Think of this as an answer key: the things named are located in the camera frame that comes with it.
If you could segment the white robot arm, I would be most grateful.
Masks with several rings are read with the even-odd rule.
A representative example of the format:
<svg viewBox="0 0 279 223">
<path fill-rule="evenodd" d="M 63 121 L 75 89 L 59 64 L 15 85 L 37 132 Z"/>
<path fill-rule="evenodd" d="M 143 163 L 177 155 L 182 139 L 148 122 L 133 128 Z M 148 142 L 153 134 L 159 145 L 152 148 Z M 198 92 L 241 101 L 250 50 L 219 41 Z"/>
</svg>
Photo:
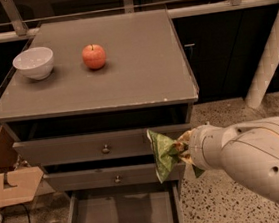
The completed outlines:
<svg viewBox="0 0 279 223">
<path fill-rule="evenodd" d="M 225 128 L 202 125 L 187 135 L 193 166 L 225 170 L 248 190 L 279 204 L 279 117 Z"/>
</svg>

